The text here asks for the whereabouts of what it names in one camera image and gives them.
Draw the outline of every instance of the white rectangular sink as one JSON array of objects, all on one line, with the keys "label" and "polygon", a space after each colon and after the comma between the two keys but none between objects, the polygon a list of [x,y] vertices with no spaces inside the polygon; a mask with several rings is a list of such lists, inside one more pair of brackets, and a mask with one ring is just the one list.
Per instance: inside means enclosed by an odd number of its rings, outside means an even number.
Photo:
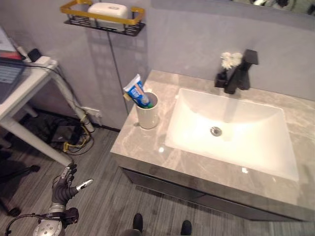
[{"label": "white rectangular sink", "polygon": [[[212,127],[219,129],[212,133]],[[244,173],[299,179],[280,108],[181,88],[165,144],[239,165]]]}]

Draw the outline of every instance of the white cup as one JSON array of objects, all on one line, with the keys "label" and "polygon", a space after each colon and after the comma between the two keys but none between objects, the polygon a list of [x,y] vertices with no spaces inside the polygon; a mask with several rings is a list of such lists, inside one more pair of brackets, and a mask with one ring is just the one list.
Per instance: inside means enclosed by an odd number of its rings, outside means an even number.
[{"label": "white cup", "polygon": [[145,92],[149,100],[153,104],[152,108],[144,109],[136,106],[138,113],[139,125],[144,129],[152,129],[157,126],[158,118],[158,97],[151,92]]}]

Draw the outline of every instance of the marble countertop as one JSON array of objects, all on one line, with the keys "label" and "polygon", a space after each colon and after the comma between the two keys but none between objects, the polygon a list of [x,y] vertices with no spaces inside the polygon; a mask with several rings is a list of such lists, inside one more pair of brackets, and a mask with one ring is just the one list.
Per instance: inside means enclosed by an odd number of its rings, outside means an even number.
[{"label": "marble countertop", "polygon": [[[315,102],[251,88],[229,95],[213,81],[152,70],[145,91],[159,98],[159,124],[138,125],[132,108],[111,152],[126,157],[119,165],[146,172],[206,193],[302,220],[315,220]],[[165,136],[180,88],[253,101],[282,108],[297,161],[299,181],[272,176],[180,149],[165,146]],[[141,163],[152,165],[145,171]]]}]

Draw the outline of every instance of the soap box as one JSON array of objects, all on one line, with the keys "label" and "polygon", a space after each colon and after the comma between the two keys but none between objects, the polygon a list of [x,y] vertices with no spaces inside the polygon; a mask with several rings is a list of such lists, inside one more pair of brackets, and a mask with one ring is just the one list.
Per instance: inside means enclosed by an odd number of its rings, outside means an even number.
[{"label": "soap box", "polygon": [[[88,12],[99,14],[99,15],[105,15],[105,16],[112,16],[112,17],[118,17],[118,18],[128,18],[128,9],[124,5],[119,5],[115,3],[106,3],[106,2],[98,2],[90,6],[88,9]],[[105,20],[99,20],[97,19],[97,24],[95,22],[95,18],[90,18],[91,26],[92,27],[105,27],[105,28],[111,28],[116,30],[124,31],[124,25],[121,23],[111,22],[111,21],[105,21]]]}]

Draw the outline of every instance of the vanity cabinet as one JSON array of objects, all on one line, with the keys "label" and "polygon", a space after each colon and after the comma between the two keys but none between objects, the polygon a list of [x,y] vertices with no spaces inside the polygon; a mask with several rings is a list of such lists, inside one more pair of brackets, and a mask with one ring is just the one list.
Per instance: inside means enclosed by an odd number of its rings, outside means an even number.
[{"label": "vanity cabinet", "polygon": [[123,172],[136,185],[187,200],[214,210],[233,214],[248,220],[257,221],[298,221],[297,219],[260,210],[251,206],[239,204],[227,199],[216,197],[209,193],[203,193],[185,186],[178,185],[154,176],[131,171],[123,168]]}]

